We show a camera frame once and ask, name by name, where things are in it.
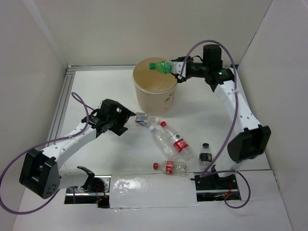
bottle with black label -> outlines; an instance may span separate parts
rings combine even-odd
[[[200,170],[204,170],[212,162],[212,154],[209,153],[209,144],[203,143],[199,154]]]

wall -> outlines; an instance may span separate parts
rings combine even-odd
[[[239,66],[294,231],[307,230],[308,1],[274,0]]]
[[[204,39],[239,63],[272,0],[35,0],[70,65],[176,58]],[[202,54],[202,49],[195,54]]]
[[[0,172],[25,148],[45,141],[65,74],[31,14],[20,0],[0,1]],[[1,198],[19,208],[24,187],[18,182],[22,161],[1,186]],[[2,231],[16,216],[0,208]]]

bottle with red label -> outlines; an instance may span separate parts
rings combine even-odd
[[[169,142],[175,147],[180,156],[184,160],[190,160],[192,158],[193,152],[188,146],[187,142],[178,134],[178,132],[165,121],[160,123],[163,128],[164,133],[167,135]]]
[[[154,163],[153,168],[159,170],[167,175],[177,175],[185,177],[186,164],[184,162],[164,161],[162,163]]]

bottle cap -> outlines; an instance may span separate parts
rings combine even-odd
[[[154,168],[154,170],[158,170],[158,163],[154,163],[153,168]]]
[[[155,126],[151,125],[151,126],[149,127],[149,130],[152,131],[154,128],[155,128]]]
[[[150,63],[149,68],[150,70],[155,70],[156,64],[155,63]]]
[[[209,145],[208,143],[203,143],[203,144],[202,144],[202,147],[204,147],[204,148],[209,148],[209,146],[210,146],[210,145]]]
[[[167,123],[166,123],[165,121],[163,121],[163,122],[160,123],[160,126],[162,126],[162,127],[164,127],[164,126],[166,126],[166,125],[167,125]]]

